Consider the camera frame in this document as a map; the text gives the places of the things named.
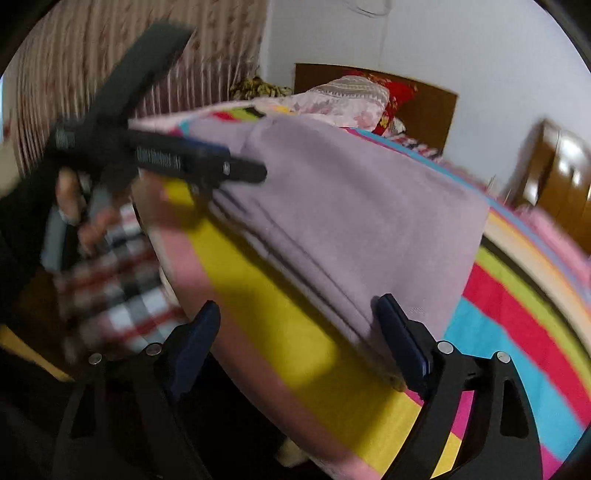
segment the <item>purple cloth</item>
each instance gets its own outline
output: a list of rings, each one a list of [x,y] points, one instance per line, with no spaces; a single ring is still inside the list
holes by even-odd
[[[372,316],[373,297],[392,293],[410,319],[443,336],[488,215],[479,195],[403,154],[310,119],[197,119],[189,133],[266,164],[265,183],[224,183],[211,210],[379,372],[398,374]]]

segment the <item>black sleeve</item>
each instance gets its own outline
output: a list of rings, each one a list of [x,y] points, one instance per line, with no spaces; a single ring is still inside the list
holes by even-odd
[[[59,170],[55,161],[46,158],[0,199],[0,312],[10,311],[40,265]]]

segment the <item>brown curtain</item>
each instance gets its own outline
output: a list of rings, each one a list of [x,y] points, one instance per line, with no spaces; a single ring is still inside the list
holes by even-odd
[[[267,0],[62,0],[31,31],[5,73],[4,118],[21,174],[59,116],[81,117],[127,48],[155,20],[195,29],[180,60],[136,116],[229,99],[258,66]]]

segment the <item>white wall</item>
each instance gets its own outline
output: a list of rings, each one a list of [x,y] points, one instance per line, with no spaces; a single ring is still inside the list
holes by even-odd
[[[459,100],[445,155],[485,180],[497,175],[498,188],[542,118],[591,144],[591,73],[533,0],[394,0],[387,18],[363,17],[341,0],[273,1],[269,81],[292,85],[294,63],[307,61],[450,89]]]

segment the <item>colorful striped blanket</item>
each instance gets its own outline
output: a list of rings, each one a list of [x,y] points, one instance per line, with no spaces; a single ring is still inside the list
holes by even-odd
[[[245,110],[215,115],[257,118]],[[176,125],[182,134],[186,124]],[[170,129],[170,123],[156,120],[151,127]],[[349,132],[451,175],[393,142]],[[242,392],[334,478],[381,478],[418,416],[418,397],[382,382],[298,291],[194,204],[186,185],[145,176],[134,196],[187,314],[207,299],[220,304],[213,353]],[[548,479],[591,423],[588,295],[523,223],[487,201],[482,242],[443,339],[469,355],[511,355]],[[436,474],[453,466],[471,399],[471,393],[462,397]]]

